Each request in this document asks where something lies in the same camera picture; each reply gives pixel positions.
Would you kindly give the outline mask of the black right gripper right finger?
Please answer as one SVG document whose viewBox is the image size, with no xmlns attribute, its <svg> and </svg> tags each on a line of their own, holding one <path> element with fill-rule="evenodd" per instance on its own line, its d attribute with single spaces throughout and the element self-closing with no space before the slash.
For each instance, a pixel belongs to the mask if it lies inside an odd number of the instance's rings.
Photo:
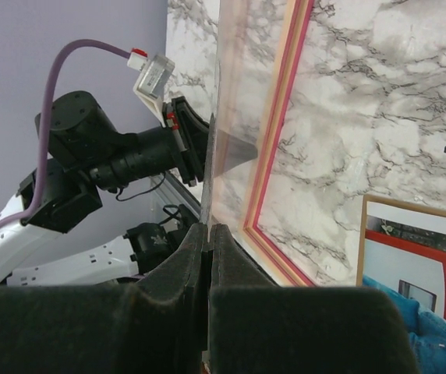
<svg viewBox="0 0 446 374">
<path fill-rule="evenodd" d="M 368 287 L 280 287 L 211 229 L 209 340 L 214 373 L 416 373 L 403 320 Z"/>
</svg>

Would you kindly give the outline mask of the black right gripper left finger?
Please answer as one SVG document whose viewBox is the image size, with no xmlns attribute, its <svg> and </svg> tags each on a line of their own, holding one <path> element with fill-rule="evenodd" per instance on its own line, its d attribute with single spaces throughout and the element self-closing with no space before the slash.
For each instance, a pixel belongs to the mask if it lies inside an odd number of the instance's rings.
<svg viewBox="0 0 446 374">
<path fill-rule="evenodd" d="M 207 227 L 128 284 L 0 287 L 0 373 L 198 373 Z"/>
</svg>

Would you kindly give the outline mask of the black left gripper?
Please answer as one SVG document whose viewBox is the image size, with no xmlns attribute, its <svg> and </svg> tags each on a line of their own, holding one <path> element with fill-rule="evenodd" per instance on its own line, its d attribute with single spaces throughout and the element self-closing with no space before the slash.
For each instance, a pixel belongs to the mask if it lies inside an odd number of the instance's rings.
<svg viewBox="0 0 446 374">
<path fill-rule="evenodd" d="M 257 158 L 257 146 L 220 129 L 209 145 L 210 125 L 184 96 L 163 104 L 164 126 L 120 133 L 91 93 L 78 90 L 50 107 L 48 152 L 65 171 L 94 185 L 128 185 L 177 169 L 182 179 L 203 179 L 207 150 L 214 177 Z"/>
</svg>

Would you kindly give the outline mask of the pink photo frame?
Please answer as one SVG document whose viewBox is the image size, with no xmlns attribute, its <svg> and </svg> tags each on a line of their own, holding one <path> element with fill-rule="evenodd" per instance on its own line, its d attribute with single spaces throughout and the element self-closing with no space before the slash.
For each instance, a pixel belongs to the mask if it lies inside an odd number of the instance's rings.
<svg viewBox="0 0 446 374">
<path fill-rule="evenodd" d="M 285 286 L 310 287 L 314 282 L 258 228 L 258 223 L 313 4 L 313 1 L 287 2 L 260 121 L 258 157 L 246 193 L 246 212 L 239 223 L 241 238 L 253 251 L 254 259 L 263 264 L 272 280 Z"/>
</svg>

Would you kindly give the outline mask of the clear acrylic sheet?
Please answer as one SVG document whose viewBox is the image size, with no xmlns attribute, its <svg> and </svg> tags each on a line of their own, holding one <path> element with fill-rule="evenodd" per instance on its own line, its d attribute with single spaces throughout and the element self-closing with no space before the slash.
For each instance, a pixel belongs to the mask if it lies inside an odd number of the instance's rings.
<svg viewBox="0 0 446 374">
<path fill-rule="evenodd" d="M 223 1 L 203 212 L 238 231 L 304 1 Z"/>
</svg>

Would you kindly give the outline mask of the printed photo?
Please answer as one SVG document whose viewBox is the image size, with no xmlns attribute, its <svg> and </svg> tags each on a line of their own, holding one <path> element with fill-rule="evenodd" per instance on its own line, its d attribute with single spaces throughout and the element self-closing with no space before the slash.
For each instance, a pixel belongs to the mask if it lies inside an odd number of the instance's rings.
<svg viewBox="0 0 446 374">
<path fill-rule="evenodd" d="M 363 198 L 358 284 L 384 292 L 421 373 L 446 373 L 446 210 Z"/>
</svg>

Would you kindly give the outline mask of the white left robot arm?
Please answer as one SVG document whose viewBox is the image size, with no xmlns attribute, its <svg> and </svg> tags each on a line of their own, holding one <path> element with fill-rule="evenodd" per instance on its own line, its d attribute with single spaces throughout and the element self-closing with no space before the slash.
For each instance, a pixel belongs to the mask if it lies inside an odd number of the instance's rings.
<svg viewBox="0 0 446 374">
<path fill-rule="evenodd" d="M 48 286 L 100 284 L 143 275 L 166 260 L 190 222 L 181 228 L 142 223 L 93 249 L 36 266 L 24 262 L 68 234 L 102 206 L 100 191 L 120 197 L 140 179 L 177 169 L 186 185 L 204 178 L 210 126 L 177 97 L 163 104 L 161 126 L 119 133 L 88 92 L 74 91 L 51 105 L 50 159 L 41 202 L 26 218 L 0 229 L 0 284 Z"/>
</svg>

